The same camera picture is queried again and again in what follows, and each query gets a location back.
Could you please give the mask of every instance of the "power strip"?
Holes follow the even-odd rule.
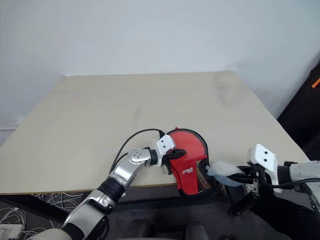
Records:
[[[24,227],[22,224],[0,224],[0,240],[17,239]]]

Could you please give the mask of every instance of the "wooden table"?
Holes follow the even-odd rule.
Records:
[[[94,189],[108,176],[123,142],[146,128],[195,130],[209,159],[236,166],[260,143],[284,161],[308,158],[230,71],[64,77],[1,147],[0,193]],[[132,148],[152,147],[146,132]],[[147,167],[133,186],[175,183],[164,167]]]

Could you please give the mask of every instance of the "orange object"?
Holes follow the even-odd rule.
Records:
[[[320,78],[312,84],[312,87],[315,88],[318,84],[320,84]]]

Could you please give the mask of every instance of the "white wall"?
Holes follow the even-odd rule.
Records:
[[[63,75],[234,70],[277,117],[320,58],[318,0],[0,1],[1,129]]]

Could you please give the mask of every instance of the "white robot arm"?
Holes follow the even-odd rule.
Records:
[[[162,157],[175,147],[173,139],[169,135],[164,135],[156,142],[155,149],[137,148],[130,150],[111,170],[107,179],[68,215],[61,229],[48,229],[33,236],[32,239],[98,239],[108,230],[108,215],[133,182],[137,172],[149,165],[160,166]]]
[[[284,166],[279,166],[273,152],[256,144],[250,150],[248,164],[250,166],[236,167],[217,162],[207,167],[208,175],[224,185],[252,184],[252,191],[230,209],[230,215],[238,216],[251,208],[260,198],[260,186],[262,190],[272,188],[276,193],[299,186],[296,190],[309,195],[313,209],[320,216],[320,161],[285,162]]]

